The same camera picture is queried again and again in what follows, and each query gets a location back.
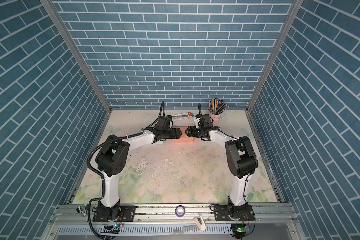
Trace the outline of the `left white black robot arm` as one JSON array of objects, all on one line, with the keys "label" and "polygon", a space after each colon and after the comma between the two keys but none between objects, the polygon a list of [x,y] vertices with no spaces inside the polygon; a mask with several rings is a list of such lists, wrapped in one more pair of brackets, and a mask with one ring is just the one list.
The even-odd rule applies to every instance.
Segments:
[{"label": "left white black robot arm", "polygon": [[96,199],[98,206],[94,209],[94,221],[115,222],[122,218],[118,194],[119,174],[126,165],[129,151],[158,141],[179,139],[181,135],[182,131],[173,127],[173,117],[168,115],[158,117],[153,127],[148,126],[139,133],[124,137],[108,136],[106,141],[91,153],[97,153],[97,168],[91,166],[91,160],[87,162],[88,168],[102,180],[102,196]]}]

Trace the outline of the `pink pen cup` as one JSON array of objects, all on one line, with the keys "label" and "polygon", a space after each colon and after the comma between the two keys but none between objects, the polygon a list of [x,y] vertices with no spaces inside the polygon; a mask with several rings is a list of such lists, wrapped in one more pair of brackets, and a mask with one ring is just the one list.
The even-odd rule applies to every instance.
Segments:
[{"label": "pink pen cup", "polygon": [[214,126],[218,126],[218,125],[219,125],[219,122],[220,122],[220,119],[221,119],[221,114],[219,114],[219,115],[210,114],[210,117],[211,117],[212,120],[213,120],[213,125],[214,125]]}]

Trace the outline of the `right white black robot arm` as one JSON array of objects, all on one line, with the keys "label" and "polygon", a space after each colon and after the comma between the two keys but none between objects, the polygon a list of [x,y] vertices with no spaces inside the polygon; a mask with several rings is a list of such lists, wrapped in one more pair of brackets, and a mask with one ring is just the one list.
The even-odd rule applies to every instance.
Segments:
[{"label": "right white black robot arm", "polygon": [[208,114],[196,115],[196,124],[189,126],[185,133],[189,137],[214,142],[224,147],[229,170],[234,176],[232,190],[225,205],[210,205],[216,221],[255,221],[256,215],[247,200],[249,181],[259,162],[250,139],[234,137],[214,126]]}]

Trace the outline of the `purple tape roll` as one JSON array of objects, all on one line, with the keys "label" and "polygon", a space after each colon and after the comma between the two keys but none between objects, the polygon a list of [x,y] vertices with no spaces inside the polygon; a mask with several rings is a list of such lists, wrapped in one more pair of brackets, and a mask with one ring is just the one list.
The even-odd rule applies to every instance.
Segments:
[{"label": "purple tape roll", "polygon": [[176,214],[177,217],[182,218],[185,215],[185,213],[186,213],[185,206],[182,206],[182,205],[176,206],[175,214]]}]

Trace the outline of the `pink paper box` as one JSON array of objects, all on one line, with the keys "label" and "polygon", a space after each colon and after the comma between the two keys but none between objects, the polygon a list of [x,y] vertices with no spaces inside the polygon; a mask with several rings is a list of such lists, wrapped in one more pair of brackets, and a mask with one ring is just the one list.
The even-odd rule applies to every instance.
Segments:
[{"label": "pink paper box", "polygon": [[179,139],[172,139],[174,144],[182,144],[182,143],[193,143],[194,137],[188,137],[187,135],[182,135]]}]

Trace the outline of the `colored pencils bundle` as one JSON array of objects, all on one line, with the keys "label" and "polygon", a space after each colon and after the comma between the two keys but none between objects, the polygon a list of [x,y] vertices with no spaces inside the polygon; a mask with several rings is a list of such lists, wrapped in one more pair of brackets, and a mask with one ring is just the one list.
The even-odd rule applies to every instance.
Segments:
[{"label": "colored pencils bundle", "polygon": [[220,99],[209,100],[209,112],[213,115],[220,115],[227,109],[227,104]]}]

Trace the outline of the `white pencil box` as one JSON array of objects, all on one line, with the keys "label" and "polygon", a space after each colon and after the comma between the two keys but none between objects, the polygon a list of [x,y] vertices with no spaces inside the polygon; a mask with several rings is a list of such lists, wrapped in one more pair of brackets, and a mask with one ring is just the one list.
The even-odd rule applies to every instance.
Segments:
[{"label": "white pencil box", "polygon": [[194,114],[191,113],[191,112],[172,115],[172,119],[173,119],[174,121],[189,119],[189,118],[193,118],[193,117],[194,117]]}]

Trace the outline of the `metal base rail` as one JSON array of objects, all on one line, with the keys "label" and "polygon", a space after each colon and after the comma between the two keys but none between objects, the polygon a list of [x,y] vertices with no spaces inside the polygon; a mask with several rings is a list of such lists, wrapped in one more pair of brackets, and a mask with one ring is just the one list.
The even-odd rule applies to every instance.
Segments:
[{"label": "metal base rail", "polygon": [[[175,214],[178,205],[186,208],[182,218]],[[41,238],[95,240],[96,234],[99,234],[114,240],[138,237],[158,239],[160,236],[187,239],[189,235],[219,235],[229,240],[305,239],[292,205],[288,203],[253,203],[255,221],[216,221],[210,204],[139,204],[121,207],[121,220],[95,222],[90,226],[83,206],[60,205]],[[194,222],[198,215],[202,215],[207,226],[204,232]]]}]

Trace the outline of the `white pink small tool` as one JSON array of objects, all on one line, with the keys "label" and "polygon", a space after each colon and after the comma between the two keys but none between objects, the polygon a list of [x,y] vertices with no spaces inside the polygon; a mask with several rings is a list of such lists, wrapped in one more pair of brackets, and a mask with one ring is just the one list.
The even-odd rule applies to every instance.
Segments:
[{"label": "white pink small tool", "polygon": [[200,231],[202,231],[202,232],[206,231],[207,226],[205,224],[205,221],[204,221],[202,215],[198,215],[197,217],[195,217],[194,222],[196,223],[196,225]]}]

